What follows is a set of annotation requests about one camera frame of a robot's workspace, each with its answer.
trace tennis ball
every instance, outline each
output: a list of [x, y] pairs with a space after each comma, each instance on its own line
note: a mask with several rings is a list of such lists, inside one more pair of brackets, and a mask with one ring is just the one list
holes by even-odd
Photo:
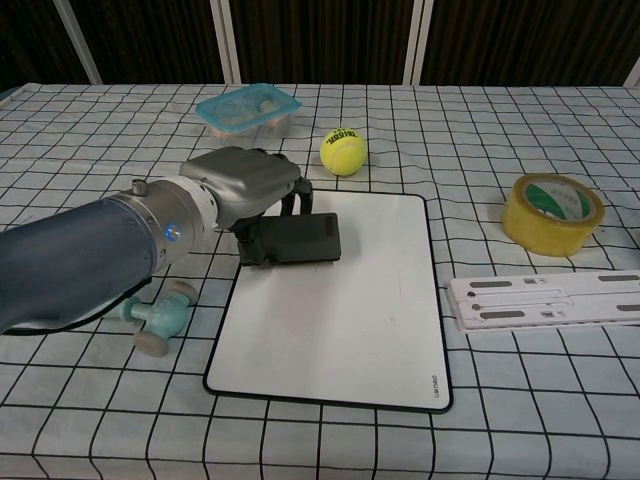
[[352, 128], [336, 128], [322, 140], [320, 160], [334, 175], [353, 175], [366, 158], [367, 144]]

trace curtain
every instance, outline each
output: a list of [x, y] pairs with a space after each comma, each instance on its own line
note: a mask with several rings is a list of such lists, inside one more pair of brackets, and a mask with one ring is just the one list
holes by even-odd
[[0, 2], [0, 92], [37, 83], [88, 83], [51, 0]]
[[402, 83], [413, 0], [230, 0], [243, 82]]
[[71, 0], [104, 83], [224, 83], [209, 0]]
[[638, 0], [436, 0], [423, 85], [622, 85]]

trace tape roll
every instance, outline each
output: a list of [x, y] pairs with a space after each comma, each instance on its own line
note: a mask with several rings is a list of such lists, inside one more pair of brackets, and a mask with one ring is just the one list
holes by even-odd
[[562, 175], [532, 173], [513, 185], [502, 229], [530, 252], [568, 257], [582, 248], [603, 217], [602, 202], [581, 183]]

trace white board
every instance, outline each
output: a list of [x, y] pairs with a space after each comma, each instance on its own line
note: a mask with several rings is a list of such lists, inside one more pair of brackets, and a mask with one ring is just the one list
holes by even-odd
[[448, 368], [424, 200], [317, 191], [342, 257], [242, 267], [205, 386], [219, 394], [444, 411]]

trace toy dumbbell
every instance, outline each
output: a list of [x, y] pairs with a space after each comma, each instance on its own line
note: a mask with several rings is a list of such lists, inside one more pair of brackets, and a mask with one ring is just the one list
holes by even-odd
[[138, 297], [131, 297], [120, 304], [118, 313], [125, 322], [144, 320], [144, 328], [133, 336], [134, 345], [147, 355], [164, 357], [169, 351], [167, 340], [182, 331], [187, 323], [187, 308], [197, 301], [195, 288], [174, 280], [155, 304], [145, 305]]

